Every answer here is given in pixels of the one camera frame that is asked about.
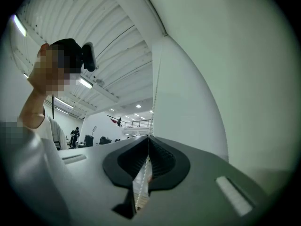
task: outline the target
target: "white shirt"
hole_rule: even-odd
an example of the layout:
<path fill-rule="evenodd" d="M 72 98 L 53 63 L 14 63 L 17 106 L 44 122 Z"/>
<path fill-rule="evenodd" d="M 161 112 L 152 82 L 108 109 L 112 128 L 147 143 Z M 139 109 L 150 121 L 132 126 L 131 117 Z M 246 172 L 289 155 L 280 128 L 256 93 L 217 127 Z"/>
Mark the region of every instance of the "white shirt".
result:
<path fill-rule="evenodd" d="M 32 130 L 36 132 L 41 138 L 49 139 L 52 141 L 59 141 L 61 145 L 61 150 L 68 149 L 66 143 L 66 136 L 63 130 L 58 125 L 58 123 L 51 117 L 49 117 L 46 113 L 45 118 L 40 124 L 40 126 Z"/>

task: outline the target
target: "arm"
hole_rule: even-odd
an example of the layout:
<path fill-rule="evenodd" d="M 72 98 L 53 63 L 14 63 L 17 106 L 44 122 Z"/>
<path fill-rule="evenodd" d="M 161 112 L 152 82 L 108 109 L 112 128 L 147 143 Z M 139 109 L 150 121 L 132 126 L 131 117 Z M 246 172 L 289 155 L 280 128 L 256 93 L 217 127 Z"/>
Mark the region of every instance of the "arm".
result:
<path fill-rule="evenodd" d="M 47 95 L 43 95 L 36 89 L 33 89 L 19 116 L 25 126 L 36 129 L 44 121 L 45 112 L 43 103 L 46 97 Z"/>
<path fill-rule="evenodd" d="M 62 130 L 62 128 L 59 129 L 59 134 L 60 134 L 60 145 L 61 145 L 61 150 L 66 150 L 68 149 L 67 142 L 66 142 L 66 136 Z"/>

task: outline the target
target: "standing person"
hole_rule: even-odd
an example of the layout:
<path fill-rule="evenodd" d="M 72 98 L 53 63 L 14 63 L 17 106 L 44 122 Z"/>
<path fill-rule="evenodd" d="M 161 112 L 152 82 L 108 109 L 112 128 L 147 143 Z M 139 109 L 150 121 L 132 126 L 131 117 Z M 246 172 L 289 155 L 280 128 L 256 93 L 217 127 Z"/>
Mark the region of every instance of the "standing person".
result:
<path fill-rule="evenodd" d="M 75 128 L 71 133 L 71 141 L 70 141 L 70 147 L 75 148 L 75 143 L 77 141 L 77 138 L 79 138 L 79 128 Z"/>
<path fill-rule="evenodd" d="M 121 117 L 117 121 L 117 126 L 120 126 L 120 125 L 121 125 Z"/>

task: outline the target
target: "hand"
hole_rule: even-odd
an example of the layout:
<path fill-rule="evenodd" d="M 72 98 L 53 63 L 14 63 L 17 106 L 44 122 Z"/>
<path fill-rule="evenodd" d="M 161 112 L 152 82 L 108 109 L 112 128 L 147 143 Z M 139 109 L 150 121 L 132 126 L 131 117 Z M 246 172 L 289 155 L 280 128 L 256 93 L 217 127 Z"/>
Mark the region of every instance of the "hand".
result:
<path fill-rule="evenodd" d="M 69 68 L 64 66 L 68 61 L 65 61 L 67 58 L 63 53 L 63 50 L 58 50 L 57 45 L 49 46 L 46 43 L 41 46 L 28 78 L 34 90 L 41 95 L 63 91 L 64 81 L 69 81 Z"/>

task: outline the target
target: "black clothing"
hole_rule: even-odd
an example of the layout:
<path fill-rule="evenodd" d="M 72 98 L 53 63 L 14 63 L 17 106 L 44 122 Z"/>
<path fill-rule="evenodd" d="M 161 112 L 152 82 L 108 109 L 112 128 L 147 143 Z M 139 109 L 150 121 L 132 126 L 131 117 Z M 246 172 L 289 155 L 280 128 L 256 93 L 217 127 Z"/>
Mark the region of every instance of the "black clothing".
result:
<path fill-rule="evenodd" d="M 118 119 L 118 121 L 117 121 L 117 126 L 120 126 L 120 124 L 121 124 L 121 118 Z"/>
<path fill-rule="evenodd" d="M 74 135 L 71 137 L 70 146 L 75 147 L 75 142 L 77 141 L 77 138 L 78 138 L 77 135 L 79 136 L 79 130 L 78 131 L 73 130 L 70 134 Z"/>

